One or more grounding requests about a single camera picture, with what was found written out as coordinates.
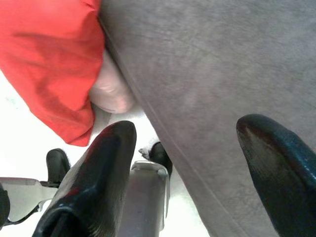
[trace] white floor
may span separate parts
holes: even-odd
[[[30,113],[24,101],[15,92],[0,72],[0,177],[34,178],[47,180],[46,153],[54,148],[63,149],[75,164],[86,148],[67,145],[52,130]],[[139,106],[124,115],[110,115],[96,109],[96,123],[93,140],[106,127],[119,120],[132,121],[137,130],[137,144],[133,161],[143,159],[138,152],[145,152],[158,141],[155,130]],[[30,237],[41,217],[32,215],[17,226],[7,226],[0,231],[0,237]],[[178,172],[171,178],[171,198],[168,218],[160,237],[208,237],[193,201]]]

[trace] gray fabric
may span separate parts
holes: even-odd
[[[276,237],[235,124],[264,114],[316,148],[316,1],[106,0],[101,14],[212,236]]]

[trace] red fabric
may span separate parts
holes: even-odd
[[[88,93],[104,36],[101,0],[2,0],[0,68],[31,112],[65,142],[86,146],[94,122]]]

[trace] floor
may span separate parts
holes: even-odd
[[[30,113],[24,101],[0,72],[0,176],[24,177],[47,180],[45,164],[46,153],[53,148],[63,149],[73,165],[86,148],[67,145],[52,130]],[[91,140],[107,124],[119,120],[132,121],[137,130],[137,143],[133,161],[142,160],[139,150],[148,153],[148,149],[158,141],[155,130],[140,106],[135,106],[124,115],[110,115],[95,108],[96,123]],[[4,227],[0,237],[30,237],[41,217],[41,213],[32,215],[22,224]],[[171,178],[171,198],[165,228],[160,237],[208,237],[195,205],[188,194],[178,172],[174,170]]]

